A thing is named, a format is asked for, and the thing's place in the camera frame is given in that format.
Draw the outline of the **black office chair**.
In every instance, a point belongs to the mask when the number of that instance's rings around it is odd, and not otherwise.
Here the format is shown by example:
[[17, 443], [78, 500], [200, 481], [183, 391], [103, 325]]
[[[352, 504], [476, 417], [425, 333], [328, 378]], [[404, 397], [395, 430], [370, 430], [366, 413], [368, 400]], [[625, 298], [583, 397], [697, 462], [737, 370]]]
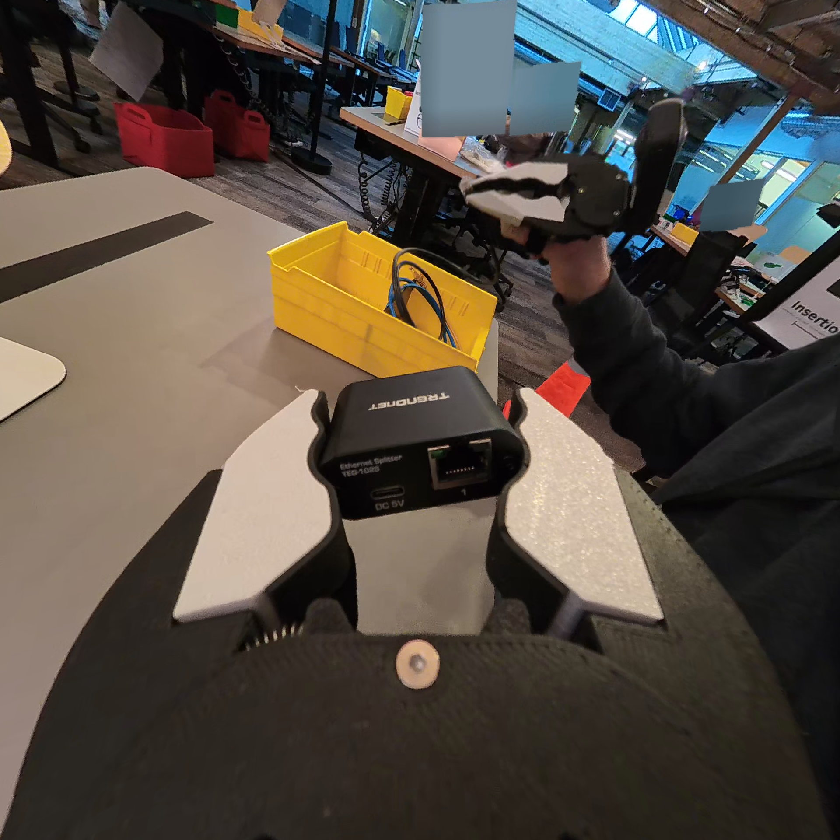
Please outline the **black office chair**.
[[747, 243], [728, 231], [699, 232], [686, 255], [663, 247], [663, 256], [639, 259], [644, 267], [627, 288], [680, 356], [700, 341], [697, 324], [714, 307], [715, 290]]

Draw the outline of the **wooden table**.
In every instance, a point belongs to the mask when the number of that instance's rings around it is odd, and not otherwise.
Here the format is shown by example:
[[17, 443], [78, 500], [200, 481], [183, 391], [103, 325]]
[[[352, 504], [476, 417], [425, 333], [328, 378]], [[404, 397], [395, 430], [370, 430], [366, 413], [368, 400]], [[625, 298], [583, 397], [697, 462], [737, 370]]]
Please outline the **wooden table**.
[[462, 180], [487, 172], [462, 153], [449, 160], [384, 116], [376, 108], [340, 111], [342, 121], [356, 128], [360, 198], [370, 232], [400, 249], [429, 249], [478, 277], [497, 280], [509, 251], [499, 223], [469, 209], [459, 190]]

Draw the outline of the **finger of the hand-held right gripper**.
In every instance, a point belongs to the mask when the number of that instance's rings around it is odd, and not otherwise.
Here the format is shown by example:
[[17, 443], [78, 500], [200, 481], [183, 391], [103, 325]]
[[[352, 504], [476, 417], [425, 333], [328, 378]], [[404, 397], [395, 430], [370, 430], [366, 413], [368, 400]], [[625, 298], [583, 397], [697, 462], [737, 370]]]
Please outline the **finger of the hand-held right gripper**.
[[569, 166], [565, 163], [529, 161], [502, 168], [475, 178], [465, 178], [459, 184], [463, 196], [513, 197], [523, 201], [537, 201], [546, 197], [564, 200], [565, 182]]
[[567, 195], [527, 197], [521, 193], [504, 193], [498, 190], [467, 194], [467, 204], [470, 207], [516, 226], [561, 224], [570, 203], [571, 199]]

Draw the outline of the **red tote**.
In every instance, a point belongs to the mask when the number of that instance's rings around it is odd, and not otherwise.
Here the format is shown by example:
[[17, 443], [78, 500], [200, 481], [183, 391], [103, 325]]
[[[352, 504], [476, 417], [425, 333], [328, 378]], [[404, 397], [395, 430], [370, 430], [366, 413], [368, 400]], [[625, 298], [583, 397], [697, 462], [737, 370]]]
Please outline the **red tote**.
[[122, 157], [181, 178], [215, 175], [214, 135], [199, 118], [165, 106], [114, 104]]
[[259, 112], [238, 105], [231, 93], [215, 90], [204, 99], [204, 123], [213, 133], [215, 151], [239, 160], [268, 162], [269, 123]]

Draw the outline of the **person's right forearm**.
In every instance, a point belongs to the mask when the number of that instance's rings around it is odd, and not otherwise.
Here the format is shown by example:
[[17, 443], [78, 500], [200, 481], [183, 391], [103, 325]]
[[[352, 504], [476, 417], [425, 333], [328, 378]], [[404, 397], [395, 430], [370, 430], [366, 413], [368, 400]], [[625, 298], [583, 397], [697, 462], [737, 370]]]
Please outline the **person's right forearm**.
[[736, 422], [784, 389], [781, 359], [726, 364], [709, 374], [667, 345], [610, 266], [585, 280], [552, 268], [553, 305], [612, 429], [669, 478]]

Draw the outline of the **hanging white paper sheet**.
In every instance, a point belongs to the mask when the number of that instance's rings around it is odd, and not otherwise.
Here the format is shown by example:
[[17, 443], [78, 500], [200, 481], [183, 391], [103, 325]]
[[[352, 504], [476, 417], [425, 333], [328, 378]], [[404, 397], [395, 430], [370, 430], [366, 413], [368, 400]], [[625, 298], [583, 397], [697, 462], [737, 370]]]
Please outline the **hanging white paper sheet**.
[[90, 63], [132, 102], [140, 102], [164, 60], [164, 41], [126, 2], [117, 2]]

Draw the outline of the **person's right hand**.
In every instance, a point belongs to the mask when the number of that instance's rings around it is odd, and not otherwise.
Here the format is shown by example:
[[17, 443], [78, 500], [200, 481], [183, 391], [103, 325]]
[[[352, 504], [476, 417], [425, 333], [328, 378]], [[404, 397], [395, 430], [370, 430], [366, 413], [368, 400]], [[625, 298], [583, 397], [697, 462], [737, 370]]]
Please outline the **person's right hand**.
[[528, 257], [547, 262], [551, 281], [565, 305], [576, 306], [592, 298], [610, 283], [613, 264], [602, 236], [576, 239], [567, 243], [549, 241], [538, 254], [529, 246], [528, 227], [500, 223], [504, 238], [515, 242]]

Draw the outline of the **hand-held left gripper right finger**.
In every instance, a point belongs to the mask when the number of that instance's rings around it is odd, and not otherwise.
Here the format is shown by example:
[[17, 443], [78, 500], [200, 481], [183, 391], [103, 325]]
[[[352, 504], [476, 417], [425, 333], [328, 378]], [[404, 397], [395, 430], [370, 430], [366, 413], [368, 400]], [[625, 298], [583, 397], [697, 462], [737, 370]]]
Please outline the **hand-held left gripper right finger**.
[[656, 625], [665, 615], [613, 461], [534, 390], [510, 419], [527, 462], [497, 499], [493, 583], [526, 603], [532, 625], [586, 615]]

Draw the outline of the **small yellow bin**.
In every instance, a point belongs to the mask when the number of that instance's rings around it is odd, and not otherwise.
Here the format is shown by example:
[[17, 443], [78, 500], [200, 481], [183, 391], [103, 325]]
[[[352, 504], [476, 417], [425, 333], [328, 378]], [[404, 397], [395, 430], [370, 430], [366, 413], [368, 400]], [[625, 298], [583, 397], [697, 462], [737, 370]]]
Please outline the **small yellow bin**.
[[497, 299], [430, 254], [341, 222], [268, 257], [282, 331], [377, 377], [454, 365], [477, 371]]

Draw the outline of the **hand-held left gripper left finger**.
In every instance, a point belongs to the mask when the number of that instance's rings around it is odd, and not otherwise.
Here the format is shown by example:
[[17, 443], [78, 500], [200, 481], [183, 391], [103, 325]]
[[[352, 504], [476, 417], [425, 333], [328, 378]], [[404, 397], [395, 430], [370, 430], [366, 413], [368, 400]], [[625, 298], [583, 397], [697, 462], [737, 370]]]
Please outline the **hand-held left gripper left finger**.
[[192, 623], [252, 612], [282, 617], [280, 587], [335, 533], [334, 493], [315, 458], [329, 423], [323, 392], [300, 392], [227, 458], [177, 597], [173, 618]]

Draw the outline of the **black ethernet splitter box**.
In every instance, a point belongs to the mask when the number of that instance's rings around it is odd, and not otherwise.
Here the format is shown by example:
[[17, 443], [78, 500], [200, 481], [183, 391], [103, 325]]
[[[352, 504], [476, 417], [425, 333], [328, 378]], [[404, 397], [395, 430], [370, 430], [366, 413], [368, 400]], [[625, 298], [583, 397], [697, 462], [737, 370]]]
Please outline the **black ethernet splitter box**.
[[462, 366], [359, 381], [335, 404], [320, 471], [349, 520], [496, 497], [526, 448]]

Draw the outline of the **black floor stand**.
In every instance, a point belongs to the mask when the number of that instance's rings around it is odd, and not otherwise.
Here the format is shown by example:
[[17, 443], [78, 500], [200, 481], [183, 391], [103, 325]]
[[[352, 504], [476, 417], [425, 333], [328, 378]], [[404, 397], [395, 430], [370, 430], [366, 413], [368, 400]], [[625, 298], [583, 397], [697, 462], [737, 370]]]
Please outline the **black floor stand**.
[[317, 68], [318, 75], [316, 76], [316, 81], [314, 82], [314, 89], [309, 98], [309, 117], [311, 118], [311, 136], [309, 145], [307, 149], [295, 148], [290, 152], [290, 158], [296, 166], [306, 172], [317, 175], [330, 175], [332, 171], [331, 160], [318, 152], [318, 144], [320, 136], [320, 123], [322, 119], [322, 104], [325, 88], [327, 86], [327, 76], [333, 41], [333, 24], [335, 22], [337, 5], [337, 1], [329, 1], [321, 61], [319, 67]]

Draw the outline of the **red bin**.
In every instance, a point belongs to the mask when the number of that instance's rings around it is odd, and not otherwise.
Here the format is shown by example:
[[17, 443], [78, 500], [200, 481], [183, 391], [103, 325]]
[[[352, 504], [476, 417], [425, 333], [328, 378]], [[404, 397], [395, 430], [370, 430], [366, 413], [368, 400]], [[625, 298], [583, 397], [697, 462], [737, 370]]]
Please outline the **red bin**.
[[570, 418], [590, 384], [590, 376], [574, 357], [570, 357], [535, 392], [559, 413]]

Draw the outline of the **white document stand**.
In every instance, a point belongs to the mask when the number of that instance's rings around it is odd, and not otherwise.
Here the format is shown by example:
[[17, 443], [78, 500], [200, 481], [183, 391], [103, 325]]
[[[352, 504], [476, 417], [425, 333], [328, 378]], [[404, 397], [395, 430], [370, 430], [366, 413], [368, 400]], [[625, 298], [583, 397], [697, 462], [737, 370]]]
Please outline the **white document stand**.
[[56, 357], [1, 339], [1, 422], [57, 388], [67, 377]]

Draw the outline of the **person's dark jacket torso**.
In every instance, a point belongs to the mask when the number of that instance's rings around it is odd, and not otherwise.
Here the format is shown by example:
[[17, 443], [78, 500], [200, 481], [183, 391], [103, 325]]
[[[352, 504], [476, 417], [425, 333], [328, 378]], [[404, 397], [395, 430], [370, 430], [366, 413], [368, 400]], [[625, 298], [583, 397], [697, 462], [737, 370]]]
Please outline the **person's dark jacket torso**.
[[665, 478], [657, 502], [769, 656], [838, 837], [838, 338], [779, 358], [784, 389]]

